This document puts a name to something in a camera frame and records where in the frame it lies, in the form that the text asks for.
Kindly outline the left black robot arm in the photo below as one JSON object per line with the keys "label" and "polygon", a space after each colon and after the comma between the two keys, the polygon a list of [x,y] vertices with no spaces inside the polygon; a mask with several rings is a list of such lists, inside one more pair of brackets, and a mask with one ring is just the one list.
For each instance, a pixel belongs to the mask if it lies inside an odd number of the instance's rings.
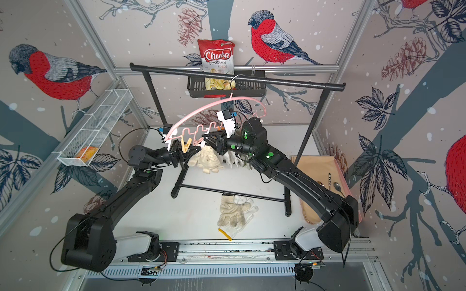
{"label": "left black robot arm", "polygon": [[184,153],[179,144],[171,150],[166,147],[152,150],[142,145],[133,146],[128,161],[128,165],[135,169],[132,178],[99,208],[85,215],[78,213],[69,219],[63,238],[61,262],[67,266],[101,272],[114,259],[124,257],[118,251],[123,248],[123,242],[114,237],[114,227],[139,200],[159,186],[163,175],[159,165],[177,167],[200,150],[200,146],[194,146]]}

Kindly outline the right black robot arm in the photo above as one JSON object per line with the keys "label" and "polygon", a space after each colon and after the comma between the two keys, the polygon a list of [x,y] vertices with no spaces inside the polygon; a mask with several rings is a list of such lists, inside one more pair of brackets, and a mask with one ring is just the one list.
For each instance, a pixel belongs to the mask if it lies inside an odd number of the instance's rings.
{"label": "right black robot arm", "polygon": [[268,143],[267,130],[259,118],[245,121],[239,134],[225,130],[205,133],[205,143],[218,154],[232,151],[246,156],[258,173],[284,185],[315,211],[322,221],[318,227],[299,228],[286,243],[297,259],[306,258],[313,249],[325,246],[346,259],[351,236],[359,224],[358,202],[328,190],[301,171],[284,153]]}

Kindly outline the pink clip hanger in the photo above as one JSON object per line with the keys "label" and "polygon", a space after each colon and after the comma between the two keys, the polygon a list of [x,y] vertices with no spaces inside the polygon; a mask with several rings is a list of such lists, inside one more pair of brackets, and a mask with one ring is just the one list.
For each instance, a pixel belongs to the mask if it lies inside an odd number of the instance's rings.
{"label": "pink clip hanger", "polygon": [[176,139],[180,141],[181,136],[184,136],[185,141],[187,141],[188,138],[192,138],[191,146],[204,147],[206,143],[204,142],[202,138],[203,134],[224,130],[221,122],[217,118],[218,111],[216,111],[215,117],[212,120],[206,120],[205,122],[199,121],[195,129],[193,130],[189,129],[188,127],[184,127],[182,130],[179,129],[180,126],[184,125],[189,120],[199,117],[202,113],[208,113],[209,111],[213,110],[213,108],[218,107],[221,104],[233,103],[234,105],[236,104],[248,105],[252,101],[262,106],[262,112],[263,112],[262,114],[259,114],[258,112],[254,112],[251,107],[248,107],[245,110],[240,109],[239,112],[246,116],[258,117],[258,118],[262,118],[267,115],[266,107],[262,102],[252,97],[244,97],[244,96],[233,97],[233,94],[234,94],[233,91],[231,91],[229,98],[219,99],[213,103],[209,103],[197,110],[194,110],[193,112],[184,116],[178,123],[174,124],[172,127],[173,136],[172,136],[171,147],[174,144],[174,141]]}

